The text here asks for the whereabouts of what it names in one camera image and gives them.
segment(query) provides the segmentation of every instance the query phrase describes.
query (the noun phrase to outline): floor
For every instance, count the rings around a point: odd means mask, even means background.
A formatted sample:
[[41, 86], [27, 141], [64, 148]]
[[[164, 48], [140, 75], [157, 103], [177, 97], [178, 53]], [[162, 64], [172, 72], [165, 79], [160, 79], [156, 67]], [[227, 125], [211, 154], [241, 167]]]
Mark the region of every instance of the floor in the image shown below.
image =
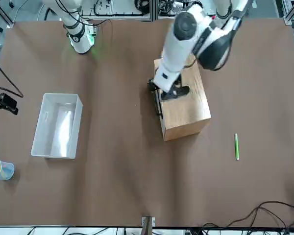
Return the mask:
[[[278, 8], [276, 2], [279, 2], [281, 0], [254, 0], [253, 7], [250, 8], [248, 17], [249, 18], [276, 18], [279, 17], [278, 14]], [[43, 21], [44, 16], [46, 13], [46, 7], [43, 6], [41, 0], [13, 0], [15, 7], [11, 8], [9, 7], [9, 0], [1, 0], [0, 6], [4, 9], [4, 11], [12, 18], [15, 19], [17, 22], [21, 21]], [[59, 20], [59, 18], [52, 14], [48, 14], [48, 21], [56, 21]], [[5, 21], [0, 17], [0, 27], [6, 28]], [[0, 33], [0, 43], [4, 44], [4, 37], [5, 37], [5, 31], [3, 33]]]
[[[255, 0], [255, 3], [253, 4], [253, 7], [250, 8], [248, 17], [249, 18], [276, 18], [279, 17], [279, 11], [281, 9], [277, 8], [276, 1], [279, 0]], [[1, 0], [0, 6], [4, 9], [4, 11], [15, 21], [21, 22], [21, 21], [37, 21], [37, 20], [44, 20], [46, 7], [43, 7], [43, 4], [41, 0], [14, 0], [15, 4], [14, 8], [9, 7], [9, 1], [8, 0]], [[17, 9], [25, 2], [23, 7], [18, 11]], [[52, 13], [49, 13], [48, 21], [57, 21], [59, 18], [56, 15], [53, 15]], [[0, 17], [0, 27], [6, 29], [6, 23], [2, 20]], [[0, 43], [4, 45], [4, 37], [5, 37], [5, 30], [3, 33], [0, 33]], [[32, 231], [32, 235], [68, 235], [71, 233], [83, 233], [83, 234], [94, 234], [103, 228], [70, 228], [68, 231], [64, 233], [66, 228], [62, 227], [40, 227], [36, 228]], [[31, 230], [31, 228], [0, 228], [0, 235], [27, 235], [28, 232]], [[137, 228], [128, 228], [126, 229], [127, 234], [131, 235], [139, 235], [140, 229]], [[154, 230], [157, 235], [184, 235], [184, 230]], [[245, 235], [247, 232], [241, 232], [241, 231], [210, 231], [209, 235]], [[116, 228], [109, 228], [100, 235], [123, 235], [124, 229], [119, 228], [118, 230]], [[253, 235], [263, 235], [263, 232], [253, 232]]]

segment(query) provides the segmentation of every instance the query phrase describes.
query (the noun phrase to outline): metal frame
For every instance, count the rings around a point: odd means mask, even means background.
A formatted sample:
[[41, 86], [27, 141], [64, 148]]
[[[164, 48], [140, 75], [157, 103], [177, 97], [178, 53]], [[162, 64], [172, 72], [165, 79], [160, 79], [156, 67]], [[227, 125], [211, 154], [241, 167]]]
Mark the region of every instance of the metal frame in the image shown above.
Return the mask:
[[285, 11], [284, 22], [286, 25], [291, 25], [294, 22], [294, 5], [292, 6], [291, 0], [283, 0], [283, 7]]

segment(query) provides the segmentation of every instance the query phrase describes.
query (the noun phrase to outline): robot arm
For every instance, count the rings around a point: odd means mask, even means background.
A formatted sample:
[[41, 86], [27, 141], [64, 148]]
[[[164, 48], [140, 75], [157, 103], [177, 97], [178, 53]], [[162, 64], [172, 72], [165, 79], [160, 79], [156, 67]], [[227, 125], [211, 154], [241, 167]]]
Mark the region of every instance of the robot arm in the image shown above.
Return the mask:
[[153, 83], [169, 98], [188, 93], [174, 86], [188, 56], [193, 53], [204, 69], [218, 70], [225, 64], [232, 40], [252, 0], [241, 0], [222, 28], [216, 27], [199, 4], [177, 15], [165, 39], [163, 56]]
[[43, 0], [63, 21], [71, 45], [80, 54], [86, 53], [94, 45], [95, 25], [88, 24], [79, 14], [83, 0]]

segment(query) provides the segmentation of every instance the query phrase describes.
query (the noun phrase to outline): plastic container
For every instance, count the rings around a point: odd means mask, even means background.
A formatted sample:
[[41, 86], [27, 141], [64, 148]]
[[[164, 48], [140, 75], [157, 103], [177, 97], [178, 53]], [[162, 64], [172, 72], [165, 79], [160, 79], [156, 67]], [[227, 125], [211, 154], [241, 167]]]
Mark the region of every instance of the plastic container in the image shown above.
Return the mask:
[[9, 180], [14, 174], [14, 165], [0, 161], [0, 180]]
[[31, 155], [75, 158], [82, 108], [77, 94], [45, 93]]

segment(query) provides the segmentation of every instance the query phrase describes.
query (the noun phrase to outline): black clamp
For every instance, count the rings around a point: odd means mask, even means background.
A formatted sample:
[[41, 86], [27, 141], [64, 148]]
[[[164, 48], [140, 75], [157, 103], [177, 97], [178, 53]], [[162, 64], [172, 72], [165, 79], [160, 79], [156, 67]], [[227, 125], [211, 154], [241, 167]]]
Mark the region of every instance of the black clamp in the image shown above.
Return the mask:
[[0, 94], [0, 109], [5, 109], [14, 115], [17, 115], [19, 109], [16, 107], [17, 101], [8, 96], [6, 93]]

